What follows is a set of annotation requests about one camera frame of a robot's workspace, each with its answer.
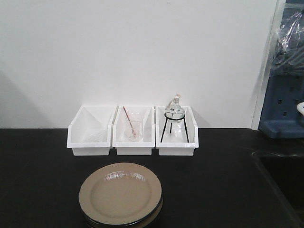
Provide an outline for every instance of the black countertop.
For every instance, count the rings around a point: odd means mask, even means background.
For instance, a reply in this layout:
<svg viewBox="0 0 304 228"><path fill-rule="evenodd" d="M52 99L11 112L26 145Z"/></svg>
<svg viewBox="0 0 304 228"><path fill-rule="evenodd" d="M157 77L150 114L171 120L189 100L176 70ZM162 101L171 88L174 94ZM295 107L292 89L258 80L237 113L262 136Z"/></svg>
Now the black countertop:
<svg viewBox="0 0 304 228"><path fill-rule="evenodd" d="M115 162L153 170L164 194L150 228L294 228L252 153L303 151L251 129L199 129L193 157L73 156L66 129L0 130L0 227L86 228L78 206L84 180Z"/></svg>

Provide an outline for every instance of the metal ring stand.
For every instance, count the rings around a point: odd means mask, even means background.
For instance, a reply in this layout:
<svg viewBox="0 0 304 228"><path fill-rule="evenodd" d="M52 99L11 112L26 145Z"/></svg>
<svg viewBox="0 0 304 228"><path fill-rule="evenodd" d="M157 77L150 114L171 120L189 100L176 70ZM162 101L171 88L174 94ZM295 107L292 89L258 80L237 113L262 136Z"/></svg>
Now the metal ring stand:
<svg viewBox="0 0 304 228"><path fill-rule="evenodd" d="M189 138L188 138L188 131L187 131L187 125L186 125L186 120L185 120L185 116L186 115L184 115L182 118L180 118L180 119L172 119L172 118L169 118L169 117L167 117L166 116L166 114L165 114L165 117L166 117L166 122L165 122L165 125L164 125L164 127L163 127L163 131L162 131L162 137L161 137L161 143L162 143L162 139L163 139L163 134L165 133L165 130L166 130L166 125L167 125L167 121L168 120L184 120L184 125L185 125L185 130L186 130L186 136L187 136L187 142L189 143Z"/></svg>

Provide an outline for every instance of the glass flask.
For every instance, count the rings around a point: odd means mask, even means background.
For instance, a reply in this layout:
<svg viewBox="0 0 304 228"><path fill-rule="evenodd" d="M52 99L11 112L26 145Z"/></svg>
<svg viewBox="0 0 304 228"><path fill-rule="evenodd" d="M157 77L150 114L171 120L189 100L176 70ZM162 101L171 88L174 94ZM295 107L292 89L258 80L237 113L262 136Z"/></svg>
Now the glass flask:
<svg viewBox="0 0 304 228"><path fill-rule="evenodd" d="M165 109L165 116L170 123L180 123L185 117L185 110L180 106L180 98L174 97L167 108Z"/></svg>

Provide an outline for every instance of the clear plastic bag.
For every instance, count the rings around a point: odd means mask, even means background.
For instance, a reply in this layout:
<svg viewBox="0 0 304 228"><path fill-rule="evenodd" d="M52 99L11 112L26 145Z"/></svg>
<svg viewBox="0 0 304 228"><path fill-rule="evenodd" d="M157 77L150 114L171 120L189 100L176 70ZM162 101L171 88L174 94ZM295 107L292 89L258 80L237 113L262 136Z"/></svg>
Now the clear plastic bag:
<svg viewBox="0 0 304 228"><path fill-rule="evenodd" d="M286 4L271 74L302 75L304 73L304 4Z"/></svg>

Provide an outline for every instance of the red-tipped rod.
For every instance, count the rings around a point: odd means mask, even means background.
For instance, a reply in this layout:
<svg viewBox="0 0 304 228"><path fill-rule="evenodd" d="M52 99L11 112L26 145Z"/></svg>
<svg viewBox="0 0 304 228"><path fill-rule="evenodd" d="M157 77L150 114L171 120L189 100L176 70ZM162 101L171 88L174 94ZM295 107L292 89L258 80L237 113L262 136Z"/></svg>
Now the red-tipped rod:
<svg viewBox="0 0 304 228"><path fill-rule="evenodd" d="M131 128L132 128L132 134L133 134L133 136L135 136L135 137L136 137L136 133L135 133L135 131L134 131L134 128L133 128L132 123L131 123L131 121L130 121L129 115L128 115L128 113L127 113L127 111L126 111L126 109L125 109L125 107L124 107L124 106L123 106L123 109L124 109L124 113L125 113L125 115L126 115L126 116L127 116L127 118L128 118L129 124L130 124L130 126L131 126Z"/></svg>

